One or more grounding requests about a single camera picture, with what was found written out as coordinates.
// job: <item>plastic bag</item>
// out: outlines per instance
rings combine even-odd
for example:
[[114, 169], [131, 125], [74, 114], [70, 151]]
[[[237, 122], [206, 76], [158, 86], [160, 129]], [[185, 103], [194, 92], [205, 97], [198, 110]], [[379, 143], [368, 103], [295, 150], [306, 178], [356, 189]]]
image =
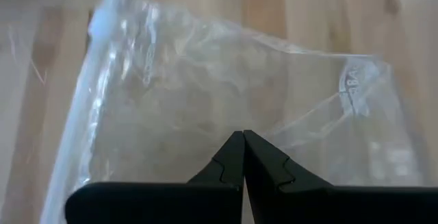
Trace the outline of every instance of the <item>plastic bag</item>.
[[185, 182], [243, 129], [333, 184], [424, 184], [391, 68], [375, 57], [142, 0], [104, 0], [89, 33], [43, 223], [90, 182]]

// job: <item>clear plastic bag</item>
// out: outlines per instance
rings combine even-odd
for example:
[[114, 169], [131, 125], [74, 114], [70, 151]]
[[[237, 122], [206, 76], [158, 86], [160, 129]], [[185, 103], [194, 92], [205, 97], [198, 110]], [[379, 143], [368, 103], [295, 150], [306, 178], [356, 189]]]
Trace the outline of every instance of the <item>clear plastic bag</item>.
[[43, 223], [90, 182], [185, 182], [243, 129], [333, 184], [424, 184], [391, 68], [375, 57], [142, 0], [104, 0], [89, 33]]

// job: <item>wooden surface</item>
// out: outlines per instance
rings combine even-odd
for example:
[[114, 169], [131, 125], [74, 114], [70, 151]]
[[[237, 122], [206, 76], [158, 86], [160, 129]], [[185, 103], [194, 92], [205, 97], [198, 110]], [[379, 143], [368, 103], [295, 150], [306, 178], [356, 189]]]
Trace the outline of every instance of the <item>wooden surface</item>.
[[[11, 14], [14, 14], [12, 10], [17, 16], [23, 11], [40, 10], [44, 12], [40, 13], [43, 15], [38, 18], [44, 18], [47, 11], [53, 12], [47, 7], [57, 7], [55, 11], [60, 14], [58, 27], [56, 19], [51, 21], [54, 23], [52, 30], [58, 29], [60, 32], [56, 43], [50, 41], [55, 45], [53, 55], [48, 53], [47, 48], [45, 48], [46, 51], [39, 51], [41, 45], [37, 42], [41, 35], [31, 36], [34, 37], [35, 43], [30, 43], [28, 48], [23, 49], [28, 50], [29, 55], [34, 56], [32, 60], [35, 63], [39, 63], [40, 59], [46, 62], [44, 64], [49, 62], [44, 68], [49, 71], [47, 83], [43, 86], [36, 86], [39, 83], [36, 79], [38, 76], [35, 75], [36, 72], [29, 64], [29, 60], [23, 63], [23, 72], [16, 75], [18, 80], [14, 90], [11, 90], [9, 82], [0, 83], [0, 91], [8, 95], [8, 98], [2, 97], [3, 101], [0, 104], [2, 106], [0, 131], [5, 138], [0, 146], [2, 148], [0, 150], [0, 199], [3, 199], [2, 196], [7, 191], [8, 182], [11, 185], [14, 180], [36, 180], [38, 183], [34, 188], [27, 185], [21, 186], [22, 189], [26, 188], [31, 192], [27, 193], [30, 196], [28, 199], [30, 204], [26, 208], [29, 208], [27, 210], [32, 212], [32, 216], [27, 219], [29, 221], [27, 223], [33, 223], [38, 219], [38, 212], [44, 201], [45, 184], [48, 182], [54, 163], [57, 143], [62, 134], [75, 80], [85, 53], [88, 14], [98, 1], [0, 0], [0, 11], [10, 16], [9, 20], [0, 18], [1, 32], [3, 32], [2, 29], [11, 25], [10, 21], [13, 21]], [[438, 108], [435, 107], [438, 102], [438, 76], [435, 73], [438, 70], [438, 61], [435, 59], [435, 49], [438, 48], [438, 26], [436, 25], [438, 0], [158, 1], [184, 5], [198, 16], [231, 20], [245, 27], [252, 27], [284, 38], [308, 49], [381, 56], [394, 67], [408, 113], [414, 117], [413, 125], [418, 138], [424, 138], [430, 158], [432, 161], [435, 160], [431, 164], [431, 171], [435, 180], [438, 179], [438, 159], [435, 159], [438, 158], [438, 129], [435, 128], [438, 121]], [[40, 19], [36, 16], [34, 21], [40, 21]], [[8, 36], [0, 35], [0, 39], [2, 39], [0, 41], [2, 44], [0, 45], [0, 77], [3, 76], [0, 79], [10, 81], [10, 67], [12, 67], [10, 62], [14, 58], [12, 54], [4, 53], [4, 49], [3, 53], [1, 52], [1, 46], [9, 42]], [[309, 77], [334, 75], [338, 72], [339, 69], [321, 64], [320, 68], [309, 74]], [[337, 82], [324, 82], [320, 85], [322, 91], [329, 90], [336, 88]], [[293, 87], [306, 88], [302, 82], [298, 82]], [[11, 123], [6, 123], [4, 117], [11, 115], [12, 111], [17, 114], [15, 115], [16, 122], [11, 119]], [[26, 118], [26, 115], [33, 115], [34, 118]], [[28, 133], [19, 132], [23, 126], [30, 126]], [[32, 134], [38, 132], [42, 134], [38, 135], [39, 142], [30, 139], [34, 136]], [[30, 161], [23, 159], [23, 153], [26, 154], [25, 156], [31, 155]], [[16, 172], [22, 171], [23, 162], [26, 162], [24, 166], [32, 164], [29, 169], [36, 171], [18, 177]]]

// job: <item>black plastic object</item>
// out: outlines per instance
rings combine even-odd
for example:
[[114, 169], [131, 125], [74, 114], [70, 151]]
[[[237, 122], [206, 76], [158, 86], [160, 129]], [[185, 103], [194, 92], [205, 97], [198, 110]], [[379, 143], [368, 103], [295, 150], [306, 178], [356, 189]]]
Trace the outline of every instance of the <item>black plastic object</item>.
[[66, 220], [240, 223], [244, 176], [256, 224], [438, 221], [436, 188], [333, 186], [252, 131], [234, 132], [186, 184], [84, 186], [68, 199]]

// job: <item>wooden table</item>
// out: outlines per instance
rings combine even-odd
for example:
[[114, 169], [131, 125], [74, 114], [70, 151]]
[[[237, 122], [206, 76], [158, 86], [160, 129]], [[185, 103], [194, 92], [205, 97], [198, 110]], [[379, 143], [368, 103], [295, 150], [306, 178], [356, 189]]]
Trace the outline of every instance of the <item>wooden table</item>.
[[[86, 51], [86, 28], [98, 1], [0, 0], [2, 14], [13, 10], [25, 14], [29, 21], [38, 21], [33, 28], [35, 36], [20, 48], [29, 54], [24, 56], [28, 60], [21, 64], [23, 72], [8, 75], [12, 55], [0, 54], [1, 91], [10, 94], [10, 81], [17, 79], [15, 95], [8, 95], [7, 101], [0, 104], [1, 110], [20, 113], [6, 122], [4, 117], [8, 113], [0, 112], [3, 119], [0, 132], [6, 138], [1, 141], [0, 149], [0, 199], [11, 199], [4, 205], [3, 213], [31, 213], [26, 223], [39, 219]], [[438, 108], [435, 107], [438, 75], [434, 70], [438, 70], [438, 61], [434, 60], [438, 49], [435, 6], [438, 0], [158, 1], [184, 5], [198, 16], [231, 20], [308, 49], [381, 56], [394, 67], [407, 112], [414, 117], [416, 142], [426, 141], [435, 160], [431, 171], [438, 179], [438, 159], [435, 159], [438, 158]], [[15, 21], [16, 25], [11, 21], [14, 21], [12, 15], [0, 18], [0, 29], [10, 27], [10, 33], [20, 35], [17, 32], [20, 21]], [[9, 34], [0, 38], [6, 43]], [[330, 73], [322, 67], [313, 74]], [[12, 186], [21, 190], [8, 190]], [[17, 204], [20, 210], [14, 209]]]

